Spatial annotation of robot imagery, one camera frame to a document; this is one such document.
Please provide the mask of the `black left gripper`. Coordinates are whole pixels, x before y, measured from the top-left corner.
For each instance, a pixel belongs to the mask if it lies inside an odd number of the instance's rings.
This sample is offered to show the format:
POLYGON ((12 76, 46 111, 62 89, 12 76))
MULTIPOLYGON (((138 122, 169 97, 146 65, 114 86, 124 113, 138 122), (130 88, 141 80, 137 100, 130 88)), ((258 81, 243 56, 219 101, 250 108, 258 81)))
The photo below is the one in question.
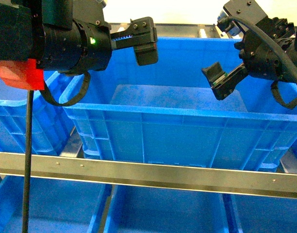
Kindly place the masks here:
POLYGON ((131 20, 119 32, 101 30, 96 25, 73 20, 71 30, 43 25, 45 48, 41 58, 44 70, 64 74, 83 74, 107 68, 113 50, 133 48, 139 66, 158 62, 157 29, 151 17, 131 20))

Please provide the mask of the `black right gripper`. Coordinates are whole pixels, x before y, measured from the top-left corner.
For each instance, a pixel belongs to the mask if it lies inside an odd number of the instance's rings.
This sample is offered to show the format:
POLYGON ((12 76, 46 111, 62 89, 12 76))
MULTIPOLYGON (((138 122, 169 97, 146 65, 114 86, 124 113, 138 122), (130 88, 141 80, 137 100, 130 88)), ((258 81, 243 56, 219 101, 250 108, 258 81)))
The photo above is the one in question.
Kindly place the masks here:
MULTIPOLYGON (((284 52, 289 53, 292 49, 294 38, 291 36, 295 33, 292 22, 277 17, 245 17, 245 20, 266 33, 284 52)), ((243 63, 229 73, 219 62, 201 69, 215 98, 224 100, 228 97, 248 73, 254 78, 291 82, 291 76, 272 49, 246 26, 239 22, 236 24, 244 34, 242 41, 234 44, 243 63)))

